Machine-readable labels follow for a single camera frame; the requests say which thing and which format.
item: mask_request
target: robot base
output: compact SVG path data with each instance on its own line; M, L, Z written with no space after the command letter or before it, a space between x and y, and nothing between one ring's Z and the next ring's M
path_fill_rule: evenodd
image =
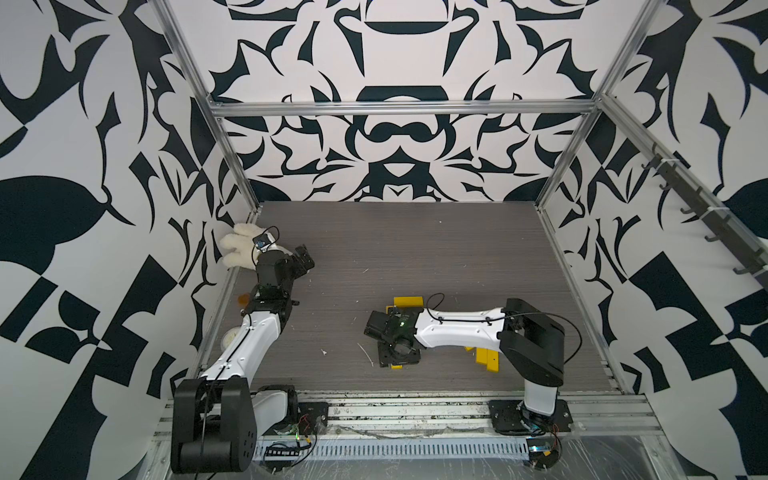
M491 400L488 402L488 410L491 413L491 424L496 433L501 435L531 434L527 426L528 421L520 410L521 400ZM558 427L559 432L571 431L571 411L565 400L557 400L554 403L554 413L549 422Z

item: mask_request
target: yellow block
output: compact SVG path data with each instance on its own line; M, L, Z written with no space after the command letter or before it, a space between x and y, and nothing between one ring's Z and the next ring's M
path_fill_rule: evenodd
M482 363L483 365L488 363L488 350L478 349L477 355L475 356L475 361L477 363Z
M407 308L409 306L424 306L423 296L396 296L395 306Z
M496 350L488 350L488 363L485 364L485 369L489 372L498 373L498 352Z

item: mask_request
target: gray wooden floor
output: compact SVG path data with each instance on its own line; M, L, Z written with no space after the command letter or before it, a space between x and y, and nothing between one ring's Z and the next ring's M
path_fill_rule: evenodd
M254 387L522 390L522 377L503 357L499 373L487 372L474 350L460 346L423 351L418 365L402 370L378 367L376 341L362 333L371 310L384 311L394 296L443 292L441 310L486 310L519 297L566 316L580 326L584 346L566 365L562 390L611 389L533 204L268 202L258 224L277 225L284 247L305 243L316 267L294 283L301 304ZM211 359L220 354L221 336L242 321L237 296L255 282L256 274L243 269ZM569 356L578 337L563 324Z

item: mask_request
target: black and white patterned wall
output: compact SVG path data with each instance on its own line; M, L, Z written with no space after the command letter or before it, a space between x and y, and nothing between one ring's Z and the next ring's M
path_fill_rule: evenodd
M767 18L760 0L670 0L616 90L763 238ZM646 161L603 116L546 206L558 243L687 473L768 475L768 293Z
M171 3L215 101L298 102L590 98L642 1ZM230 118L226 129L263 199L534 200L576 117Z
M3 478L134 478L248 208L145 0L0 7Z
M535 200L578 114L228 118L259 200Z

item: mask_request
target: cable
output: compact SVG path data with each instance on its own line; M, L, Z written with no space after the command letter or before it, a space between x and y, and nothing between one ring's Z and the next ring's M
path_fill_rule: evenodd
M433 293L432 295L429 296L427 301L424 302L424 308L426 309L426 311L427 311L427 313L429 314L430 317L432 317L433 319L437 320L441 324L443 322L463 322L463 323L487 323L488 325L490 325L491 322L498 322L499 320L506 320L506 319L514 318L516 316L526 316L526 315L548 315L548 316L555 316L555 317L557 317L559 319L565 320L566 322L570 323L571 326L574 327L574 329L576 330L576 333L578 334L578 346L576 347L576 350L571 354L571 356L569 356L563 362L563 365L565 365L566 363L570 362L571 359L573 359L576 356L576 354L579 352L579 350L581 350L581 345L584 344L584 339L581 337L581 331L579 330L579 328L572 321L570 321L569 319L565 318L562 315L558 315L557 313L549 313L549 312L513 313L511 315L504 315L503 317L500 317L500 318L497 318L497 319L486 318L484 320L465 320L465 319L450 319L450 318L447 319L447 318L442 317L442 316L434 316L434 315L432 315L432 312L429 310L429 301L435 295L442 295L442 298L440 299L439 302L437 302L437 305L434 306L433 310L437 309L437 307L440 306L442 301L445 300L445 294L444 293L442 293L442 292Z
M271 242L269 242L267 245L265 245L265 246L261 247L261 248L259 249L259 251L260 251L261 253L264 253L264 252L266 252L266 249L268 249L269 247L271 247L272 245L274 245L275 243L277 243L277 241L280 239L280 229L279 229L279 228L277 228L275 225L270 225L270 226L268 226L267 228L265 228L265 229L264 229L264 231L263 231L263 232L259 233L259 235L262 235L262 234L264 234L264 233L267 233L267 234L268 234L268 232L267 232L267 231L268 231L270 228L273 228L273 229L275 229L275 232L277 232L277 237L275 237L275 240L272 240L272 241L271 241ZM252 262L253 262L253 268L256 268L256 258L253 256L253 254L254 254L255 252L256 252L256 244L254 244L254 245L253 245L253 248L252 248L252 249L250 249L250 261L252 261Z
M312 452L315 451L315 445L317 445L317 434L315 434L315 441L312 442L312 448L310 449L310 451L307 452L307 454L304 455L302 458L299 458L298 460L296 460L296 463L293 463L291 466L295 467L296 465L300 464L301 462L309 458L309 456L312 455Z
M581 331L578 329L578 327L576 325L574 325L574 323L572 321L570 321L569 319L565 318L564 316L560 316L560 315L555 315L555 316L557 318L563 319L566 322L570 323L571 326L574 327L574 329L576 330L576 333L578 334L578 346L576 347L576 350L571 354L571 356L569 356L563 362L563 365L565 365L566 363L570 362L572 358L574 358L576 356L576 354L578 353L579 350L581 350L581 344L584 343L584 339L581 338Z

